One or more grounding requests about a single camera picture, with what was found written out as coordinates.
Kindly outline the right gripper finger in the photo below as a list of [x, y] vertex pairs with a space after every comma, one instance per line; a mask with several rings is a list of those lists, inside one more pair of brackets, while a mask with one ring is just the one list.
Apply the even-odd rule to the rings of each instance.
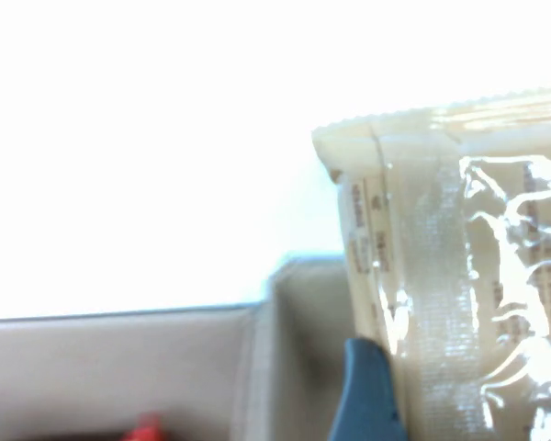
[[343, 391], [328, 439], [407, 441], [385, 351], [365, 338], [344, 344]]

